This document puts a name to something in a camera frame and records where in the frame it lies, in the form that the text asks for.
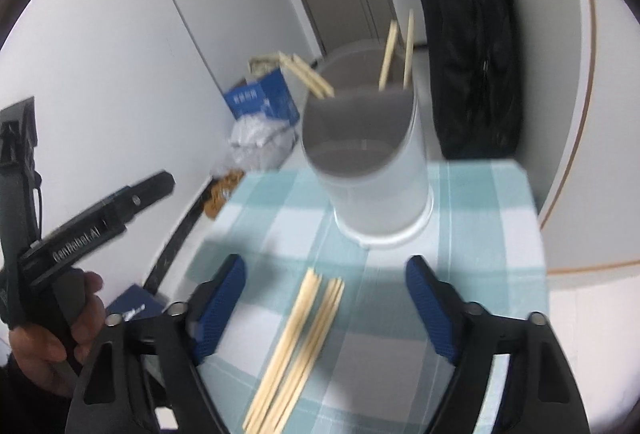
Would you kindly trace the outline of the left hand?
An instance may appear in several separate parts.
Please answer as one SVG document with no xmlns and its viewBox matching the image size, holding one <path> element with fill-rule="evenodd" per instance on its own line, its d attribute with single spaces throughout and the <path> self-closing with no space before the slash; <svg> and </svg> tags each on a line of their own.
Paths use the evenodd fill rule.
<svg viewBox="0 0 640 434">
<path fill-rule="evenodd" d="M 95 272 L 82 272 L 82 275 L 87 301 L 72 326 L 72 335 L 77 343 L 74 355 L 81 364 L 87 359 L 105 321 L 105 307 L 98 297 L 103 279 Z M 73 395 L 75 383 L 63 373 L 66 350 L 53 333 L 39 325 L 28 324 L 11 330 L 9 343 L 17 366 L 30 381 L 56 395 Z"/>
</svg>

